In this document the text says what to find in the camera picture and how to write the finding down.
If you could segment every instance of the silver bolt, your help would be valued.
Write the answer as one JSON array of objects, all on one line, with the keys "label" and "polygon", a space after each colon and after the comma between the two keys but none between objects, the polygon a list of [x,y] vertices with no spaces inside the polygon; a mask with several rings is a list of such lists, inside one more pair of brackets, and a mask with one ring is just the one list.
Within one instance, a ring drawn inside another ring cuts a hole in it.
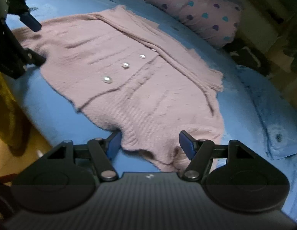
[{"label": "silver bolt", "polygon": [[112,83],[112,79],[109,76],[105,76],[103,77],[103,82],[110,84]]},{"label": "silver bolt", "polygon": [[195,170],[188,170],[186,173],[185,173],[185,177],[186,178],[189,178],[189,179],[196,179],[200,176],[200,173],[198,173],[197,171]]},{"label": "silver bolt", "polygon": [[106,179],[112,179],[114,178],[117,174],[112,171],[112,170],[106,170],[106,171],[103,171],[101,172],[100,174],[103,178],[106,178]]},{"label": "silver bolt", "polygon": [[121,65],[121,67],[123,67],[124,69],[128,69],[129,68],[129,64],[128,63],[123,63]]}]

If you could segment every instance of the purple dot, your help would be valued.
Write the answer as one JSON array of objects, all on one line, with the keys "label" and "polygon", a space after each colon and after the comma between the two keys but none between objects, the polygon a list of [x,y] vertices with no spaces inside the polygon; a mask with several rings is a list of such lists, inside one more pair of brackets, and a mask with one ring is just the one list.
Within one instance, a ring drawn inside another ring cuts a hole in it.
[{"label": "purple dot", "polygon": [[218,31],[218,30],[219,30],[219,26],[218,26],[218,25],[214,25],[212,28],[213,28],[215,31]]}]

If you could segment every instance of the folded pink clothing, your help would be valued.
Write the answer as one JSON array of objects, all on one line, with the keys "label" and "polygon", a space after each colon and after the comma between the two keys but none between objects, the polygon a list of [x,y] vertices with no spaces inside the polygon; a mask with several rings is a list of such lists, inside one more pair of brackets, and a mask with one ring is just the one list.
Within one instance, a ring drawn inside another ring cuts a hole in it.
[{"label": "folded pink clothing", "polygon": [[121,129],[122,147],[139,150],[162,171],[189,163],[178,135],[219,144],[223,119],[216,92],[222,73],[194,50],[123,5],[14,30],[23,47],[47,57],[46,81],[97,126]]}]

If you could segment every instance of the teal dot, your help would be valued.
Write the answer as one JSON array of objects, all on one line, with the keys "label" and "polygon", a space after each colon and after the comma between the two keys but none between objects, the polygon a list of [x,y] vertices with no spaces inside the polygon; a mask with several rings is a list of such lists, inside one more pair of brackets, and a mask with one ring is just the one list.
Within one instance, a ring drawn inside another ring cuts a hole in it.
[{"label": "teal dot", "polygon": [[202,14],[202,17],[205,18],[205,19],[208,19],[208,13]]}]

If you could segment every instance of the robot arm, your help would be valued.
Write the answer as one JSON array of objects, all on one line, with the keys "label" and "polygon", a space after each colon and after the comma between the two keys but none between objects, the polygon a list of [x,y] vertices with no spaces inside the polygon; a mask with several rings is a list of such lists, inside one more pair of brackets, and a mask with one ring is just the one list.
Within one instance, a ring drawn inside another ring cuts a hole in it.
[{"label": "robot arm", "polygon": [[17,79],[26,72],[26,64],[42,65],[46,59],[23,49],[6,24],[7,14],[19,15],[21,22],[34,32],[42,25],[30,14],[26,0],[0,0],[0,72]]}]

